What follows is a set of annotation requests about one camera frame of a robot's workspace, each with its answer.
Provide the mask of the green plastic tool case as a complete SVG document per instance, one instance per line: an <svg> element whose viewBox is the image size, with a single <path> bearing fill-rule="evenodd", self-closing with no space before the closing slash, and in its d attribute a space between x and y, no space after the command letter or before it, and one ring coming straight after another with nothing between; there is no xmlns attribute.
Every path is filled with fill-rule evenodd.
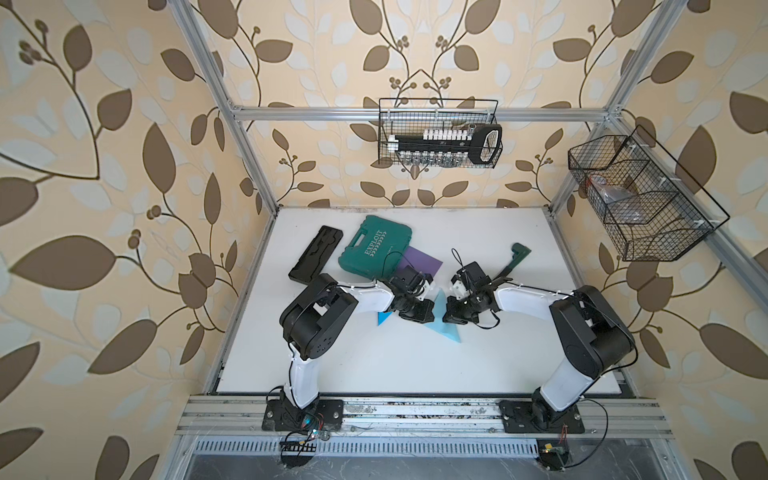
<svg viewBox="0 0 768 480"><path fill-rule="evenodd" d="M388 280L410 245L412 229L367 215L338 259L342 270L369 280Z"/></svg>

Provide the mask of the plastic bag in basket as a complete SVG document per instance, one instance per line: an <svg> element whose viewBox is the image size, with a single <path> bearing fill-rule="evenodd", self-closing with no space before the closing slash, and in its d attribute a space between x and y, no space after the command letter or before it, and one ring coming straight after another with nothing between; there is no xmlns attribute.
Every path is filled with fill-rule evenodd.
<svg viewBox="0 0 768 480"><path fill-rule="evenodd" d="M604 223L642 225L647 222L638 194L621 186L600 183L592 183L588 192Z"/></svg>

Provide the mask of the small circuit board left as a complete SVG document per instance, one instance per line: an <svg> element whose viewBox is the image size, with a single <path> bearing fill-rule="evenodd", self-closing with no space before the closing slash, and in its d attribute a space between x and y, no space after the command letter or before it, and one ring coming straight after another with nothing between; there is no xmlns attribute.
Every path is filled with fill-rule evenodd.
<svg viewBox="0 0 768 480"><path fill-rule="evenodd" d="M289 432L279 442L280 463L288 469L305 466L314 458L322 437L323 432L316 429Z"/></svg>

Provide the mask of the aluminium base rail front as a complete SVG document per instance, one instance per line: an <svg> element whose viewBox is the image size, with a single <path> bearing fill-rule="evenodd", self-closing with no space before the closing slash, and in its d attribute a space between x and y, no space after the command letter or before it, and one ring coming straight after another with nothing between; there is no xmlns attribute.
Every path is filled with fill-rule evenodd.
<svg viewBox="0 0 768 480"><path fill-rule="evenodd" d="M493 397L352 397L326 396L344 402L337 436L360 437L477 437L568 440L670 439L673 436L664 412L653 400L600 398L580 401L584 434L508 434ZM267 402L275 396L193 396L183 410L177 434L256 435L261 429Z"/></svg>

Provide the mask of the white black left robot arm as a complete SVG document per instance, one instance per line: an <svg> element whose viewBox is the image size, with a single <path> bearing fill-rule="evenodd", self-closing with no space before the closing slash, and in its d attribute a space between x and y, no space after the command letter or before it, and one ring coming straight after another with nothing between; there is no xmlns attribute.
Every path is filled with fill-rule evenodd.
<svg viewBox="0 0 768 480"><path fill-rule="evenodd" d="M396 313L419 324L434 321L434 278L408 266L388 280L342 284L327 273L311 280L280 316L291 352L284 396L299 410L319 397L317 360L356 313Z"/></svg>

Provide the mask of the aluminium frame post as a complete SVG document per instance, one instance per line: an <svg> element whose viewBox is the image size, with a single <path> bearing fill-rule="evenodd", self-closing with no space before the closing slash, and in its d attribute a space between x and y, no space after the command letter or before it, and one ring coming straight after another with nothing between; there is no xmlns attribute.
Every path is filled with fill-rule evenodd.
<svg viewBox="0 0 768 480"><path fill-rule="evenodd" d="M223 77L218 71L213 54L208 49L207 42L194 18L191 4L188 1L170 1L169 6L200 67L201 74L208 85L212 98L222 112L223 122L232 135L233 141L245 163L246 170L253 177L253 182L262 195L267 212L272 217L276 217L279 207L271 191L268 178L259 165L256 152L245 129L235 116L238 110L227 93Z"/></svg>
<svg viewBox="0 0 768 480"><path fill-rule="evenodd" d="M686 1L662 2L657 10L657 14L650 23L649 29L630 59L624 75L620 77L604 107L599 109L542 108L535 110L535 113L551 113L553 114L552 121L591 124L591 127L588 129L589 140L603 135L606 131L623 133L626 128L623 127L625 121L622 109L627 105L632 93L641 82L643 73L673 30L685 7Z"/></svg>

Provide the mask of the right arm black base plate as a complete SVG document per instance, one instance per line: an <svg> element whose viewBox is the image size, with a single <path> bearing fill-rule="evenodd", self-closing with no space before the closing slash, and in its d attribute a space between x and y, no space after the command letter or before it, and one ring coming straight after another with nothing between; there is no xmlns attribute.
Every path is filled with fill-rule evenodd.
<svg viewBox="0 0 768 480"><path fill-rule="evenodd" d="M501 400L497 403L505 433L584 434L586 429L575 405L555 411L543 401Z"/></svg>

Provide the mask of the black socket set holder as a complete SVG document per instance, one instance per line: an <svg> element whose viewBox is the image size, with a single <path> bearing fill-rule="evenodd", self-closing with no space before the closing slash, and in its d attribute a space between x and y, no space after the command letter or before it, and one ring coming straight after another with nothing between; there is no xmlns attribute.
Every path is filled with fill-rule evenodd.
<svg viewBox="0 0 768 480"><path fill-rule="evenodd" d="M406 164L442 168L493 167L503 151L500 124L465 129L426 129L420 135L389 135L385 152Z"/></svg>

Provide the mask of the black foam tool tray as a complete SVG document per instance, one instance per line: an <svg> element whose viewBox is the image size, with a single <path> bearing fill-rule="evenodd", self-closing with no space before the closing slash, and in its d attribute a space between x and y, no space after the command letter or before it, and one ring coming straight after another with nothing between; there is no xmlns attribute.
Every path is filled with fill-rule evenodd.
<svg viewBox="0 0 768 480"><path fill-rule="evenodd" d="M323 225L289 271L288 278L303 285L311 283L322 272L342 238L340 229Z"/></svg>

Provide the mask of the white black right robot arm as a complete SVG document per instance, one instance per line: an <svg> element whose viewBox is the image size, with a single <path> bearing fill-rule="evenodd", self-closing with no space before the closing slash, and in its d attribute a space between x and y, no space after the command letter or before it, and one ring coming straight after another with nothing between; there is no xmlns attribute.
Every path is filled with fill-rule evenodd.
<svg viewBox="0 0 768 480"><path fill-rule="evenodd" d="M490 312L521 313L553 322L565 359L531 397L531 411L543 424L575 405L603 375L636 350L624 323L602 293L584 285L571 292L525 286L509 278L490 278L472 262L451 278L443 321L479 323Z"/></svg>

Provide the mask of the aluminium frame post left rear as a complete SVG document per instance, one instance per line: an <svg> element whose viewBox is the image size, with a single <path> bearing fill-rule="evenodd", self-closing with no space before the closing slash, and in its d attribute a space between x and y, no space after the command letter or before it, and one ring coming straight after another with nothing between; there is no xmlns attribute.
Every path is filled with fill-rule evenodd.
<svg viewBox="0 0 768 480"><path fill-rule="evenodd" d="M218 71L213 54L208 49L207 42L194 18L191 4L188 1L170 1L169 6L200 67L201 74L208 85L212 98L222 112L223 122L232 135L233 141L245 163L246 170L253 177L253 182L262 195L267 212L272 217L276 217L279 207L271 191L268 178L259 165L256 152L245 129L235 116L238 110L227 93L223 77Z"/></svg>

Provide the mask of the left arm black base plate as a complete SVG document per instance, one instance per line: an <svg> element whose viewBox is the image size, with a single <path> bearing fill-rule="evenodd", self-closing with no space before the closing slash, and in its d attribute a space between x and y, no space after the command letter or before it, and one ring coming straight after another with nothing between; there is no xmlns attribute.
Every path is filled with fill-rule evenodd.
<svg viewBox="0 0 768 480"><path fill-rule="evenodd" d="M339 431L344 419L342 400L319 398L299 409L287 398L267 402L261 429L269 432Z"/></svg>

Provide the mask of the aluminium frame right side rail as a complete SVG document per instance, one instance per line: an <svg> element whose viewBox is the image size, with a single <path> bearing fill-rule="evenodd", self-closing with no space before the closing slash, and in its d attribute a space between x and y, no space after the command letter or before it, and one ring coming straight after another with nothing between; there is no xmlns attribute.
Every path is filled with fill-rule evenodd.
<svg viewBox="0 0 768 480"><path fill-rule="evenodd" d="M685 198L710 220L715 229L703 238L702 242L729 271L737 283L764 310L767 310L767 272L762 266L727 232L728 221L734 217L704 186L696 192L688 188L686 178L693 180L693 174L680 168L684 177L677 175L677 158L661 143L650 148L648 155L660 170L676 184Z"/></svg>

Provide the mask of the purple square paper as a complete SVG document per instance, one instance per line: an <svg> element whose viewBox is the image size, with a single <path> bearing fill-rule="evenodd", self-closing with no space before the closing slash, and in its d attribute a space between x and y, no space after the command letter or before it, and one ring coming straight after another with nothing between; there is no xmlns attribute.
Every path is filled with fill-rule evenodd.
<svg viewBox="0 0 768 480"><path fill-rule="evenodd" d="M435 277L443 262L412 246L405 249L397 266L397 271L411 267L414 270Z"/></svg>

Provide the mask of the small circuit board right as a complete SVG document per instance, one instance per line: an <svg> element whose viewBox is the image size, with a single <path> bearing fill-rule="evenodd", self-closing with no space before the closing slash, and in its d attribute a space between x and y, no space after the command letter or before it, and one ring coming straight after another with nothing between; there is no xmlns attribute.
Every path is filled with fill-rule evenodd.
<svg viewBox="0 0 768 480"><path fill-rule="evenodd" d="M548 471L564 471L570 460L570 449L566 441L536 441L537 463Z"/></svg>

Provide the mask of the aluminium frame post right rear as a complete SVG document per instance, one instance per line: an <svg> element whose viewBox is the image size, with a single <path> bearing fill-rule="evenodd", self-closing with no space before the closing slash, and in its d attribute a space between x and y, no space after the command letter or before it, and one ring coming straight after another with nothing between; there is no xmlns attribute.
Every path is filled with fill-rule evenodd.
<svg viewBox="0 0 768 480"><path fill-rule="evenodd" d="M535 113L551 113L553 114L552 121L591 124L591 127L588 129L589 140L603 135L606 131L623 133L626 128L623 127L625 121L622 109L627 105L632 93L641 82L643 73L673 30L685 7L686 1L662 2L657 10L657 14L650 23L649 29L630 59L624 75L620 77L604 107L599 109L542 108L535 110Z"/></svg>

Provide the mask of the small circuit board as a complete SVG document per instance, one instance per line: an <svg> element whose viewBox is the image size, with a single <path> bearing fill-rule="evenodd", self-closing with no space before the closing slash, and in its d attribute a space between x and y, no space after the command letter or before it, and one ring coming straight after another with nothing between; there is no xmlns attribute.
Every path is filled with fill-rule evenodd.
<svg viewBox="0 0 768 480"><path fill-rule="evenodd" d="M280 463L288 469L305 466L314 458L322 437L323 432L316 429L289 432L279 442Z"/></svg>
<svg viewBox="0 0 768 480"><path fill-rule="evenodd" d="M537 463L548 471L564 471L570 460L570 449L566 441L536 441Z"/></svg>

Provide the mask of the light blue square paper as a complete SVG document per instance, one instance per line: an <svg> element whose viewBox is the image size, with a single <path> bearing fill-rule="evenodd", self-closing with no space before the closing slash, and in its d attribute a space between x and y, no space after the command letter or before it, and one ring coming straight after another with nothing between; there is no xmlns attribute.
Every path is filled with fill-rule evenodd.
<svg viewBox="0 0 768 480"><path fill-rule="evenodd" d="M427 300L433 301L432 314L434 319L432 322L426 323L425 326L453 342L460 343L461 339L457 326L443 321L443 317L447 312L447 296L445 292L441 288L437 288L427 296Z"/></svg>

